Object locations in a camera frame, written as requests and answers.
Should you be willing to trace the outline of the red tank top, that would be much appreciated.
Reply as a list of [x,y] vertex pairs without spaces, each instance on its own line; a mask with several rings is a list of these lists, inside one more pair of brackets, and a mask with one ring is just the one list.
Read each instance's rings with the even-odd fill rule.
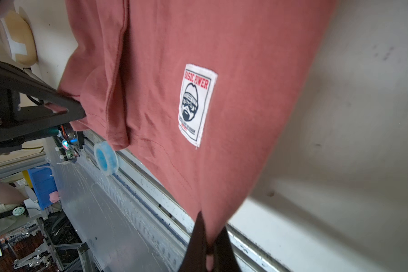
[[66,1],[59,91],[129,149],[213,243],[258,180],[335,1]]

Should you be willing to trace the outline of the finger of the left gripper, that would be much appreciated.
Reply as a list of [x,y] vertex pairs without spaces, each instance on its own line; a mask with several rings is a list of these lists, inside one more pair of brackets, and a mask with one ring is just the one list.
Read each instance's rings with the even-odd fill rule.
[[0,61],[0,143],[32,136],[85,115],[76,100]]

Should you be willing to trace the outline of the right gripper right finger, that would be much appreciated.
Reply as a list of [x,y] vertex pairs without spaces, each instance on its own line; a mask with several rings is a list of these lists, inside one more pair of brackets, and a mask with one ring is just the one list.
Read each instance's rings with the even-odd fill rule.
[[213,244],[213,256],[213,272],[241,272],[226,228],[221,231]]

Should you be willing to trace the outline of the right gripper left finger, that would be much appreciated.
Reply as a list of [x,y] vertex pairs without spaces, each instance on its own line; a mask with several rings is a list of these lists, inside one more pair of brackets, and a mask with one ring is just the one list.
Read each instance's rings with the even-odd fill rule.
[[202,213],[197,214],[187,251],[178,272],[207,272],[207,240]]

